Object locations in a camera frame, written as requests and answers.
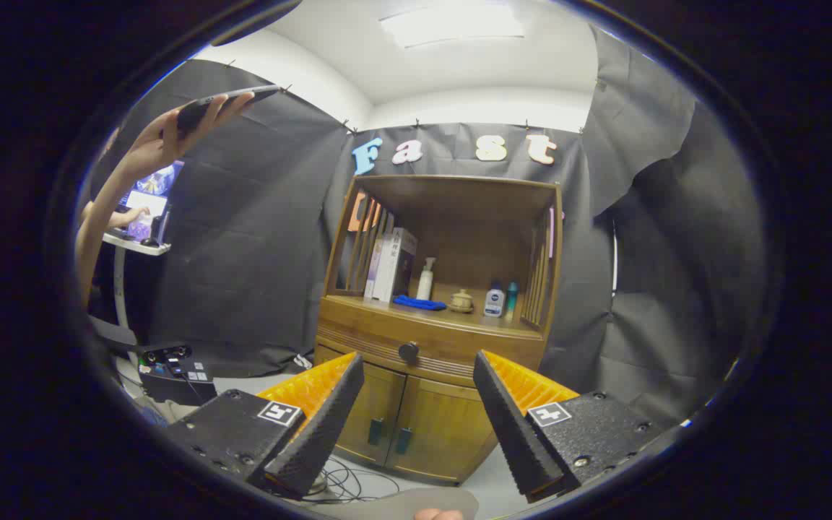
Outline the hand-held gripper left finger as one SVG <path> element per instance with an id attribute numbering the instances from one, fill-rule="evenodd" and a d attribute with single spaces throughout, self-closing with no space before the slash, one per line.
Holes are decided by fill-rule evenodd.
<path id="1" fill-rule="evenodd" d="M 356 352 L 261 393 L 228 389 L 168 428 L 210 470 L 291 499 L 310 493 L 363 388 Z"/>

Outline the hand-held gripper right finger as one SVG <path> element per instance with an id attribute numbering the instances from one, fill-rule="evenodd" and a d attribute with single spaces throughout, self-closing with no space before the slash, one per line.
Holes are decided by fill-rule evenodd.
<path id="1" fill-rule="evenodd" d="M 473 383 L 529 503 L 621 470 L 675 424 L 606 391 L 578 393 L 490 351 L 477 352 Z"/>

